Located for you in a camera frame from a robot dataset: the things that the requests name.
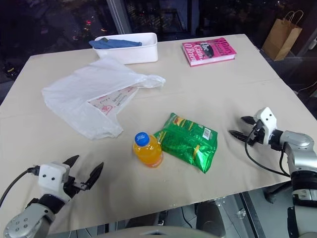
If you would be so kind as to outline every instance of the brown paper bag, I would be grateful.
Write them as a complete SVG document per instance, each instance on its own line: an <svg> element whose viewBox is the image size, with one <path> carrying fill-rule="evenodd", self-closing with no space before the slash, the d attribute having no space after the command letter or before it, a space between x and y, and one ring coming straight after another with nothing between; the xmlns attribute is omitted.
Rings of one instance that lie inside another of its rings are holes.
<svg viewBox="0 0 317 238"><path fill-rule="evenodd" d="M293 24L292 20L297 12L301 12L302 16L295 24ZM262 46L263 51L272 60L283 60L287 56L302 31L302 28L297 26L297 23L303 17L303 15L304 13L301 10L296 12L290 11L288 14L286 14L283 20L277 19L275 21Z"/></svg>

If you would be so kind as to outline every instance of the snack bag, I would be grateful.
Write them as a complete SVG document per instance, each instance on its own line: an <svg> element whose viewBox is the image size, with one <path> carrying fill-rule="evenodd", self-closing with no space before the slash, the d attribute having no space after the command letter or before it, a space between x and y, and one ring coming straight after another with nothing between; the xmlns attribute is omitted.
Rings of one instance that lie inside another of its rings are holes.
<svg viewBox="0 0 317 238"><path fill-rule="evenodd" d="M217 149L218 133L172 113L154 134L162 150L206 173Z"/></svg>

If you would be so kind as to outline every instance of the white plastic bag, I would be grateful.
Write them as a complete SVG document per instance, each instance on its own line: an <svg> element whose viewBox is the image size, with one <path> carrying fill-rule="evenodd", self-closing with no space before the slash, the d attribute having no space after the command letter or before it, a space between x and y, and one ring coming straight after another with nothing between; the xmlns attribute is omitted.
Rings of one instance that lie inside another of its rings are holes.
<svg viewBox="0 0 317 238"><path fill-rule="evenodd" d="M105 57L44 88L42 94L54 113L93 140L120 135L123 129L116 114L138 88L160 87L164 83L165 79L160 76L135 73Z"/></svg>

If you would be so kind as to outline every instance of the pink book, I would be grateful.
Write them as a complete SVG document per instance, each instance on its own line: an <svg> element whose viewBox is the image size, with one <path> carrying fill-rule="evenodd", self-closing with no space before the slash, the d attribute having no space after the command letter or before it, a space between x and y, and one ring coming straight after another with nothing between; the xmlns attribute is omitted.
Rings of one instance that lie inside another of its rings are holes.
<svg viewBox="0 0 317 238"><path fill-rule="evenodd" d="M185 42L183 51L190 66L233 60L237 54L225 38Z"/></svg>

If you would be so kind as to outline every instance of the table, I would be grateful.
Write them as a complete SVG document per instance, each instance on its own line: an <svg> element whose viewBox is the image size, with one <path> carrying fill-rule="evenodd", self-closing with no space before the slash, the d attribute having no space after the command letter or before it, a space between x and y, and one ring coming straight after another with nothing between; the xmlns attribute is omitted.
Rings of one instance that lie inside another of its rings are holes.
<svg viewBox="0 0 317 238"><path fill-rule="evenodd" d="M281 130L317 138L315 118L268 65L245 35L225 36L235 60L189 67L181 41L158 43L158 61L128 65L136 72L166 79L160 89L141 89L119 113L124 131L116 139L90 141L79 135L44 104L41 89L98 59L91 50L32 56L0 106L0 192L26 168L80 155L70 175L85 181L93 167L105 162L94 187L80 192L57 214L51 233L129 219L195 202L287 181L246 156L229 129L248 132L239 117L270 107ZM218 132L218 149L210 170L164 154L157 169L142 165L132 152L134 135L158 131L175 112ZM279 153L255 145L250 153L278 170ZM37 178L25 176L0 209L0 229L40 197Z"/></svg>

